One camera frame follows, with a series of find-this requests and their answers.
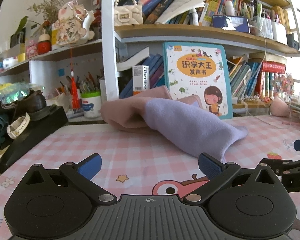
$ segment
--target orange oval label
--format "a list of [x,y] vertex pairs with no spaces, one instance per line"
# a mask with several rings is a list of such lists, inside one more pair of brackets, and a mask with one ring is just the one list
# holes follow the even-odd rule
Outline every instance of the orange oval label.
[[199,52],[198,54],[187,54],[179,58],[177,68],[189,77],[203,78],[211,76],[217,67],[210,57]]

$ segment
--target cartoon girl's hair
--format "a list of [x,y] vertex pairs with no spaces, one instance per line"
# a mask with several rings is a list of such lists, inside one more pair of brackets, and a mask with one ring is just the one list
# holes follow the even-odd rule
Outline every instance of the cartoon girl's hair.
[[209,105],[206,101],[206,95],[216,95],[218,98],[220,98],[220,100],[218,101],[218,105],[220,105],[222,103],[222,92],[219,88],[215,87],[215,86],[210,86],[207,87],[206,90],[203,93],[203,97],[204,97],[204,101],[206,102],[207,105]]

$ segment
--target quilted purse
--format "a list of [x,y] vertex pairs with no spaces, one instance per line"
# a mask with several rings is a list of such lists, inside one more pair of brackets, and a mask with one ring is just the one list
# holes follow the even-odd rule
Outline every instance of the quilted purse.
[[118,6],[119,1],[114,3],[114,26],[143,24],[142,5],[132,0],[133,5]]

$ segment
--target white watch strap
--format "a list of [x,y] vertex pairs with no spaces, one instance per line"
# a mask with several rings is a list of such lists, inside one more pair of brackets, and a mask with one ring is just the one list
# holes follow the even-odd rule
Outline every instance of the white watch strap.
[[15,140],[27,128],[29,122],[30,116],[28,113],[26,113],[26,116],[19,117],[7,127],[9,137]]

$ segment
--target desk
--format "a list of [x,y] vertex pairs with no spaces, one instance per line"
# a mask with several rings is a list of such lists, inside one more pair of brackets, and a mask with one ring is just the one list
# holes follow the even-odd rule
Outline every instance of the desk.
[[[282,119],[273,116],[238,117],[226,120],[232,125],[245,125],[249,135],[234,143],[225,154],[244,168],[255,168],[262,158],[299,160],[300,154],[291,146],[300,139],[300,127],[282,125]],[[92,181],[117,197],[121,194],[161,195],[166,187],[175,186],[176,194],[183,196],[202,185],[194,179],[191,187],[182,182],[204,177],[198,169],[198,160],[191,157],[161,135],[140,135],[121,132],[107,124],[65,126],[48,136],[0,176],[0,240],[11,234],[3,217],[3,208],[24,174],[34,163],[45,168],[58,168],[65,162],[83,160],[92,153],[102,157],[102,169]],[[300,220],[300,192],[290,194]],[[289,234],[300,240],[300,232]]]

